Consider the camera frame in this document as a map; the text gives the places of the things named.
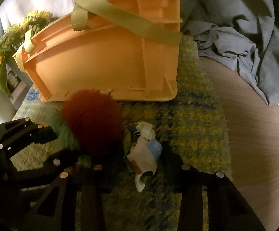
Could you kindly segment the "red fluffy plush toy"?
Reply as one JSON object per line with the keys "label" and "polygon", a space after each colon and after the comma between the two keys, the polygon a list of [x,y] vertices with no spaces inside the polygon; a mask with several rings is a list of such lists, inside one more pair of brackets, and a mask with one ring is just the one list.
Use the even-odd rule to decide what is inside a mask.
{"label": "red fluffy plush toy", "polygon": [[80,147],[95,150],[123,140],[119,105],[109,94],[79,90],[63,103],[61,115]]}

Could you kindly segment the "yellow blue woven mat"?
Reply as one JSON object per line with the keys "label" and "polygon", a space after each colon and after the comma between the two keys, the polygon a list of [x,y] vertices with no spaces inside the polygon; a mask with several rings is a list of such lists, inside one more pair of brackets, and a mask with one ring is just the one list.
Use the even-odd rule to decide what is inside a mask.
{"label": "yellow blue woven mat", "polygon": [[[188,35],[180,45],[177,84],[178,94],[168,102],[120,102],[124,123],[152,124],[157,140],[168,143],[184,162],[231,177],[224,112]],[[124,171],[118,186],[104,195],[108,230],[176,230],[180,206],[181,195],[167,186],[161,166],[142,192],[135,188],[134,174]]]}

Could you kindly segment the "grey-green ribbed vase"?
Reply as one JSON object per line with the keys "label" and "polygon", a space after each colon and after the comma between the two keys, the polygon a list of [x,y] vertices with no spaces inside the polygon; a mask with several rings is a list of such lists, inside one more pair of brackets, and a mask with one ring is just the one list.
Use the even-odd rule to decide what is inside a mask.
{"label": "grey-green ribbed vase", "polygon": [[13,59],[13,57],[8,58],[7,64],[10,66],[12,71],[21,79],[21,81],[23,81],[23,83],[25,85],[27,85],[28,87],[31,87],[33,85],[33,82],[29,78],[28,74],[22,72],[19,69],[19,67],[18,67],[17,63],[15,62],[15,60]]}

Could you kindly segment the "yellow sunflower bouquet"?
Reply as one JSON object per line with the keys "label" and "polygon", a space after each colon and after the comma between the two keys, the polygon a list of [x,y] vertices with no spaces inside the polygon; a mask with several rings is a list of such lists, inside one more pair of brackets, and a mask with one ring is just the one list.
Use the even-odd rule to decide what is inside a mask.
{"label": "yellow sunflower bouquet", "polygon": [[25,33],[31,29],[35,35],[56,19],[57,17],[51,12],[34,10],[28,12],[20,23],[14,23],[7,27],[4,34],[0,36],[0,90],[9,98],[12,98],[12,94],[8,89],[6,65],[24,43]]}

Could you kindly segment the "orange plastic crate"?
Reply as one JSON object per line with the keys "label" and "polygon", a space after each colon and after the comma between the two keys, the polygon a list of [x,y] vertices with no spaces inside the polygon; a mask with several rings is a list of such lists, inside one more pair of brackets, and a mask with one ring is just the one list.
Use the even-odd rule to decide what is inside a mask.
{"label": "orange plastic crate", "polygon": [[83,89],[118,101],[176,97],[181,0],[76,0],[73,11],[14,54],[44,102]]}

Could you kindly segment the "grey draped curtain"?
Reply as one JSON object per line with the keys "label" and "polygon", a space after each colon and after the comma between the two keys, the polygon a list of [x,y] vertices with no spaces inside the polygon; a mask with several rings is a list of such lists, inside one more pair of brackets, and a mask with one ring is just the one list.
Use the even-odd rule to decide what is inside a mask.
{"label": "grey draped curtain", "polygon": [[279,0],[182,0],[181,17],[199,56],[238,72],[266,104],[279,104]]}

